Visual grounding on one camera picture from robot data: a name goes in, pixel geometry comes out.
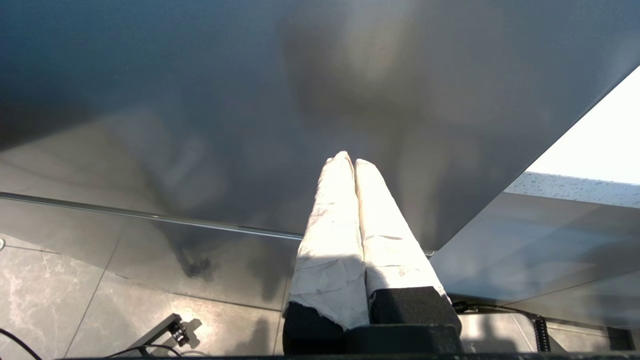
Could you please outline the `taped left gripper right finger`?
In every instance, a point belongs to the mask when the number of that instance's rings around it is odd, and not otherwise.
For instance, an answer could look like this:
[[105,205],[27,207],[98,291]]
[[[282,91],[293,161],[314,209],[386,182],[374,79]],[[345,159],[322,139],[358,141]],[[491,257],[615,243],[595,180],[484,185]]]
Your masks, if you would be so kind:
[[373,325],[462,324],[378,168],[355,163],[365,286]]

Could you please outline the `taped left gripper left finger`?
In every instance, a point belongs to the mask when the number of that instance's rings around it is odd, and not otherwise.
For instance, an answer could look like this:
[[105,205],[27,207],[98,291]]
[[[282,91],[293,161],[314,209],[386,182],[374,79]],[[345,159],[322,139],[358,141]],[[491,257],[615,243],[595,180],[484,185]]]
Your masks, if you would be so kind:
[[327,158],[282,310],[285,354],[341,354],[345,335],[370,325],[354,164]]

